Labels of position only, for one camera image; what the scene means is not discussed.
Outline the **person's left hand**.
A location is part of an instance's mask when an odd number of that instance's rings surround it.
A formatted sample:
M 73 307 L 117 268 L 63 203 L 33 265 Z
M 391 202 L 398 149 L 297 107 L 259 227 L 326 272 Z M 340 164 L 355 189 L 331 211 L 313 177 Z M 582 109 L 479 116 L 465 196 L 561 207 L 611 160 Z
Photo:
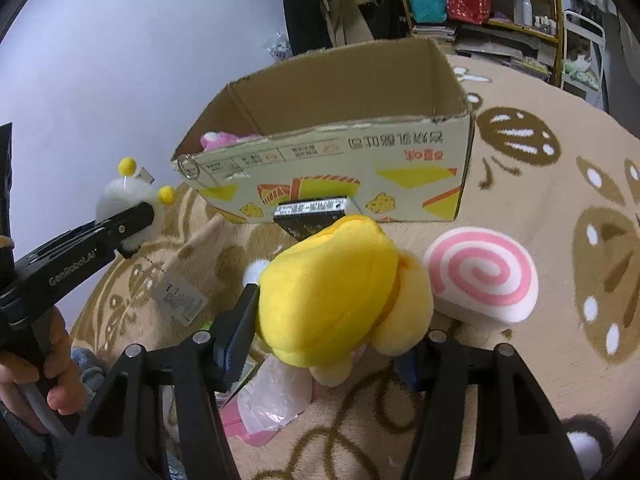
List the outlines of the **person's left hand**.
M 53 411 L 66 416 L 78 413 L 86 404 L 86 390 L 79 378 L 76 363 L 70 358 L 70 335 L 57 307 L 52 308 L 50 351 L 43 364 L 43 374 L 54 381 L 47 394 L 47 404 Z M 19 356 L 1 352 L 1 402 L 21 422 L 37 434 L 46 434 L 32 408 L 20 393 L 19 385 L 31 384 L 39 378 L 38 370 Z

